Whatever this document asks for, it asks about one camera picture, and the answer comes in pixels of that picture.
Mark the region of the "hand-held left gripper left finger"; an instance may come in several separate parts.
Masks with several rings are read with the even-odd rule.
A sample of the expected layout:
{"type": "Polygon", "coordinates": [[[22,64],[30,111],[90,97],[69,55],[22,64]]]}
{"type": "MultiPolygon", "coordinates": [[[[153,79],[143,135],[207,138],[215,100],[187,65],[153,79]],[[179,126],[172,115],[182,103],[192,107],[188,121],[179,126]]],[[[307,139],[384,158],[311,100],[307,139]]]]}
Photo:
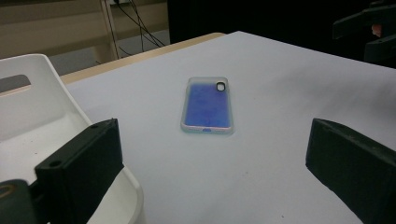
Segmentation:
{"type": "Polygon", "coordinates": [[[116,119],[95,123],[35,167],[51,224],[87,224],[123,168],[116,119]]]}

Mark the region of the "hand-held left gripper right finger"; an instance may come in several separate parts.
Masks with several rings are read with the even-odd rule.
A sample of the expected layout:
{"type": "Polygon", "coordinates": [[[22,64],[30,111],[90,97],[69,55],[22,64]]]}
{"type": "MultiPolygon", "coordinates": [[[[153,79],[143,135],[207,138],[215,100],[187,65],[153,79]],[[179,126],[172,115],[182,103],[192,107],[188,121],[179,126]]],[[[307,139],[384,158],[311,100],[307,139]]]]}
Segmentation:
{"type": "Polygon", "coordinates": [[[396,151],[343,124],[314,119],[305,166],[363,224],[396,224],[396,151]]]}

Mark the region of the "white plastic storage bin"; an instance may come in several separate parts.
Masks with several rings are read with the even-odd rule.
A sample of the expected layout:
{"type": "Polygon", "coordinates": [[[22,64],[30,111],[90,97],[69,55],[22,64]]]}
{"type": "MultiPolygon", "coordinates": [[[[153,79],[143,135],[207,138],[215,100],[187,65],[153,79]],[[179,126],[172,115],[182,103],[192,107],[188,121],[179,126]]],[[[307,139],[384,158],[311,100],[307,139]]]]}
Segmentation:
{"type": "MultiPolygon", "coordinates": [[[[91,124],[47,56],[0,60],[0,182],[33,183],[35,166],[91,124]]],[[[143,190],[128,168],[87,224],[146,224],[143,190]]]]}

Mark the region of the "blue phone case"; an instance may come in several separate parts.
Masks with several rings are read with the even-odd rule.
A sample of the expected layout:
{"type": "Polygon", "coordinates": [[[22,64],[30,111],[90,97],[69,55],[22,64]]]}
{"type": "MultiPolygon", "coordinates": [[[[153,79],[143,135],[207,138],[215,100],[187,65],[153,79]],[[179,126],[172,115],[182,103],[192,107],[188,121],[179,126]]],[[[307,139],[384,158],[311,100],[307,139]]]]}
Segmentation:
{"type": "Polygon", "coordinates": [[[227,78],[189,79],[180,127],[187,133],[233,132],[233,113],[227,78]]]}

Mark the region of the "black curtain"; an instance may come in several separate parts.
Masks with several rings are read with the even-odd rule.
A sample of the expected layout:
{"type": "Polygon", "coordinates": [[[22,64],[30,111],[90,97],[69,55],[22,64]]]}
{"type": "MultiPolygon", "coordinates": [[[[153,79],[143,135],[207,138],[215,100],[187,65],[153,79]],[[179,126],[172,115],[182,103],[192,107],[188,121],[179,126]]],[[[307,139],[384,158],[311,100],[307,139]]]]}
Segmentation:
{"type": "Polygon", "coordinates": [[[365,45],[382,36],[372,34],[372,25],[333,39],[332,25],[376,1],[396,4],[396,0],[167,0],[170,40],[241,31],[361,61],[365,45]]]}

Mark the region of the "wooden shelf unit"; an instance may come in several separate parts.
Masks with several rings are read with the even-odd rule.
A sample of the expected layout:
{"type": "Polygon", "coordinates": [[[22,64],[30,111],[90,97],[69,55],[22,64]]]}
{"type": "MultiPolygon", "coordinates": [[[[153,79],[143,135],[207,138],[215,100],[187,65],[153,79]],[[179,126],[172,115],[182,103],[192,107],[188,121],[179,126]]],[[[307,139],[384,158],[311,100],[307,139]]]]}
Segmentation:
{"type": "Polygon", "coordinates": [[[167,0],[0,0],[0,59],[92,47],[101,63],[118,41],[168,28],[167,0]]]}

